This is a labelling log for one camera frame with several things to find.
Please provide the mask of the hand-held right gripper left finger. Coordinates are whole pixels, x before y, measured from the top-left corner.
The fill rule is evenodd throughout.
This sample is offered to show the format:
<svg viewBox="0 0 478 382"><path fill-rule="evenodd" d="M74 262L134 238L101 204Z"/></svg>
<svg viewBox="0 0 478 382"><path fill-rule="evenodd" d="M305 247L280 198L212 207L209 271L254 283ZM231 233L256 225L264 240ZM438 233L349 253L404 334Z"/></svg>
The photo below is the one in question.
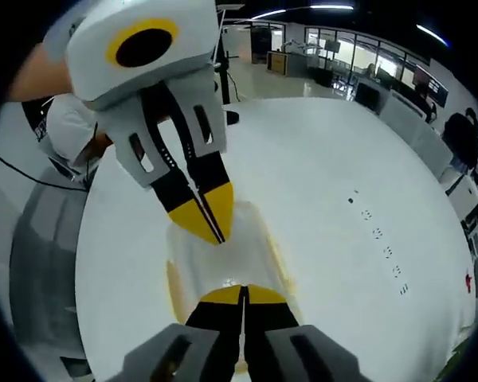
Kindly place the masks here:
<svg viewBox="0 0 478 382"><path fill-rule="evenodd" d="M238 361L245 288L204 295L185 324L171 324L130 351L122 381L231 381Z"/></svg>

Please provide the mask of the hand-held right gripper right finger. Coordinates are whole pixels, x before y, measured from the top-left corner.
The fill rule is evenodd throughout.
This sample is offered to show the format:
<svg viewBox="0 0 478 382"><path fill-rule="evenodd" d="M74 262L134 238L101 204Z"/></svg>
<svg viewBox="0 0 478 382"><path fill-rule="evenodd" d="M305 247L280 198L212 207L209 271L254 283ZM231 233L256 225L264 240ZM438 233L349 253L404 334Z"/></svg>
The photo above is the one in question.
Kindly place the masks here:
<svg viewBox="0 0 478 382"><path fill-rule="evenodd" d="M245 362L252 381L367 381L358 358L313 325L301 325L275 290L244 287Z"/></svg>

